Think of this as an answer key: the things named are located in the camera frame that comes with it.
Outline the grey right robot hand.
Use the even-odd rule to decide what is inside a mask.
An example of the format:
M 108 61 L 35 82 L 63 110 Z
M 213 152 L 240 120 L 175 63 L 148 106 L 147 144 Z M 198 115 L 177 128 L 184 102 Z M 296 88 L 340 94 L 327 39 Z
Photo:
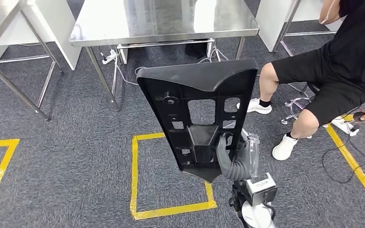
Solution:
M 233 181 L 256 177 L 259 167 L 259 137 L 242 129 L 233 159 L 227 153 L 226 143 L 226 133 L 223 133 L 216 147 L 217 160 L 223 176 Z

